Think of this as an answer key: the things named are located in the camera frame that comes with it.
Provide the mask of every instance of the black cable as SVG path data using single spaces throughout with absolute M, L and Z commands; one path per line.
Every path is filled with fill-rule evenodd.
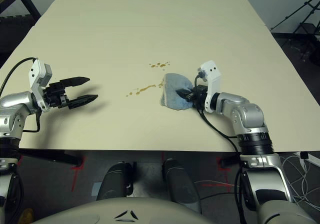
M 197 112 L 199 113 L 200 117 L 204 120 L 205 123 L 207 123 L 209 125 L 209 127 L 211 127 L 213 130 L 215 130 L 219 135 L 221 135 L 223 138 L 227 139 L 228 142 L 230 142 L 230 144 L 233 146 L 234 151 L 236 152 L 237 156 L 239 156 L 239 151 L 237 146 L 233 143 L 232 140 L 230 140 L 230 138 L 237 138 L 236 136 L 228 136 L 226 134 L 224 134 L 223 132 L 221 132 L 220 130 L 218 130 L 214 125 L 212 125 L 208 119 L 206 118 L 205 114 L 204 114 L 204 109 L 200 108 L 199 106 L 199 93 L 198 93 L 198 88 L 197 88 L 197 80 L 198 78 L 201 78 L 201 75 L 198 74 L 195 79 L 194 79 L 194 89 L 195 89 L 195 95 L 196 95 L 196 100 L 195 100 L 195 108 L 197 110 Z
M 240 174 L 242 173 L 242 168 L 243 168 L 243 164 L 240 165 L 236 175 L 235 175 L 235 179 L 234 179 L 234 199 L 235 199 L 235 203 L 238 209 L 238 213 L 239 213 L 239 218 L 240 218 L 240 223 L 241 224 L 247 224 L 246 218 L 245 218 L 245 214 L 244 214 L 244 209 L 242 206 L 242 183 L 240 181 L 239 183 L 239 196 L 237 194 L 237 185 L 238 185 L 238 179 Z
M 205 197 L 202 197 L 200 198 L 200 200 L 204 200 L 204 199 L 207 199 L 207 198 L 212 198 L 212 197 L 216 197 L 216 196 L 219 196 L 219 195 L 225 195 L 225 194 L 235 194 L 234 192 L 221 192 L 221 193 L 216 193 L 216 194 L 212 194 L 212 195 L 208 195 L 208 196 L 205 196 Z
M 19 67 L 22 63 L 26 62 L 26 61 L 29 61 L 29 60 L 32 60 L 33 62 L 36 60 L 36 58 L 34 57 L 28 57 L 28 58 L 25 58 L 21 61 L 19 61 L 17 64 L 14 65 L 14 67 L 9 71 L 9 73 L 6 75 L 2 85 L 1 85 L 1 88 L 0 88 L 0 97 L 2 95 L 2 92 L 4 91 L 5 89 L 5 86 L 10 78 L 10 76 L 12 75 L 12 73 L 17 69 L 17 67 Z M 38 111 L 35 113 L 35 121 L 36 121 L 36 130 L 23 130 L 24 133 L 37 133 L 40 131 L 40 116 L 41 116 L 42 112 L 41 111 Z
M 24 133 L 38 133 L 40 131 L 40 116 L 42 111 L 38 111 L 35 113 L 35 121 L 36 121 L 36 130 L 23 130 Z
M 5 89 L 5 86 L 6 86 L 7 82 L 8 82 L 8 80 L 9 80 L 10 76 L 11 76 L 12 73 L 15 71 L 15 69 L 16 69 L 18 66 L 20 66 L 22 63 L 24 63 L 24 62 L 26 62 L 26 61 L 29 61 L 29 60 L 32 60 L 32 61 L 34 62 L 34 61 L 36 60 L 36 58 L 34 58 L 34 57 L 25 58 L 25 59 L 19 61 L 17 64 L 15 64 L 14 67 L 12 67 L 12 69 L 9 71 L 8 75 L 6 75 L 6 77 L 5 77 L 5 79 L 4 79 L 3 83 L 2 83 L 2 86 L 1 86 L 1 88 L 0 88 L 0 97 L 1 97 L 1 95 L 2 95 L 2 92 L 3 92 L 4 89 Z

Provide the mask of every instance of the table leg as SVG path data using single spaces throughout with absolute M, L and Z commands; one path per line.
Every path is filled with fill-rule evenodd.
M 65 154 L 64 150 L 45 150 L 45 149 L 19 149 L 19 153 L 33 158 L 44 159 L 57 163 L 80 166 L 83 159 L 81 157 Z

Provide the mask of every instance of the red tape marking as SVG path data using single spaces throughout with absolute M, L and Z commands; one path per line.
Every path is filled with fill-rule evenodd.
M 222 168 L 221 164 L 220 164 L 221 159 L 222 159 L 221 157 L 217 157 L 215 159 L 216 163 L 218 165 L 218 171 L 224 172 L 223 173 L 224 174 L 224 180 L 225 180 L 226 183 L 229 183 L 229 181 L 228 181 L 228 172 L 230 172 L 231 169 L 230 168 Z M 225 187 L 226 187 L 227 192 L 230 193 L 231 192 L 231 186 L 230 185 L 226 185 Z
M 22 160 L 23 160 L 23 159 L 24 159 L 24 156 L 21 155 L 21 156 L 20 156 L 20 160 L 19 160 L 18 163 L 17 163 L 18 167 L 21 166 L 21 163 L 22 163 Z
M 86 157 L 82 157 L 82 164 L 80 166 L 74 166 L 71 167 L 71 170 L 74 170 L 74 176 L 73 176 L 73 181 L 72 181 L 72 187 L 71 187 L 71 192 L 73 193 L 76 187 L 77 179 L 78 179 L 78 172 L 83 170 L 85 167 L 85 160 Z

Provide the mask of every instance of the metal bracket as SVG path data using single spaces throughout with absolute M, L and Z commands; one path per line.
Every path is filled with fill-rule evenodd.
M 49 105 L 45 102 L 44 87 L 48 84 L 52 77 L 50 65 L 45 64 L 43 61 L 36 59 L 29 71 L 30 88 L 35 96 L 37 105 L 43 112 L 50 110 Z
M 213 113 L 215 110 L 211 109 L 210 103 L 214 94 L 220 91 L 221 73 L 213 60 L 203 63 L 200 71 L 204 73 L 203 81 L 208 82 L 204 108 L 208 113 Z

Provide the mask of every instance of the white cable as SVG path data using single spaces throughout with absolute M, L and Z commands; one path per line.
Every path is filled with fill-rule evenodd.
M 304 171 L 304 174 L 302 174 L 301 171 L 296 167 L 296 165 L 293 164 L 291 161 L 289 161 L 289 159 L 290 159 L 290 158 L 293 158 L 293 157 L 300 159 L 300 157 L 299 157 L 299 156 L 296 156 L 296 155 L 291 155 L 291 156 L 289 156 L 289 157 L 287 157 L 287 158 L 284 158 L 284 157 L 281 156 L 281 158 L 284 160 L 284 161 L 282 162 L 282 168 L 284 168 L 284 164 L 285 164 L 286 162 L 288 162 L 288 163 L 290 163 L 290 164 L 298 171 L 298 173 L 299 173 L 300 176 L 301 176 L 300 178 L 298 178 L 297 180 L 295 180 L 295 181 L 293 181 L 293 182 L 288 182 L 289 185 L 290 185 L 290 187 L 291 187 L 291 189 L 292 189 L 292 190 L 295 192 L 295 194 L 297 195 L 297 196 L 294 196 L 294 197 L 293 197 L 293 200 L 296 202 L 297 205 L 299 205 L 299 203 L 303 201 L 303 202 L 305 202 L 307 205 L 309 205 L 310 207 L 312 207 L 312 208 L 314 208 L 315 210 L 317 210 L 317 211 L 320 212 L 320 206 L 313 204 L 313 203 L 312 203 L 311 201 L 309 201 L 309 199 L 307 198 L 307 196 L 308 196 L 310 193 L 312 193 L 312 192 L 320 189 L 320 187 L 316 187 L 316 188 L 308 191 L 308 182 L 307 182 L 306 177 L 307 177 L 307 174 L 308 174 L 308 172 L 309 172 L 309 170 L 310 170 L 310 168 L 311 168 L 311 164 L 309 163 L 309 167 L 307 168 L 305 162 L 304 162 L 304 161 L 301 161 L 301 159 L 300 159 L 300 164 L 301 164 L 301 167 L 302 167 L 302 169 L 303 169 L 303 171 Z M 292 184 L 294 184 L 294 183 L 296 183 L 296 182 L 298 182 L 298 181 L 300 181 L 300 180 L 302 180 L 302 181 L 301 181 L 301 192 L 302 192 L 302 195 L 298 194 L 298 192 L 297 192 L 297 191 L 294 189 L 294 187 L 292 186 Z
M 221 182 L 221 181 L 217 181 L 217 180 L 197 180 L 197 181 L 194 182 L 194 184 L 197 184 L 197 183 L 219 183 L 219 184 L 224 184 L 224 185 L 228 185 L 228 186 L 231 186 L 231 187 L 235 186 L 233 184 L 229 184 L 229 183 Z

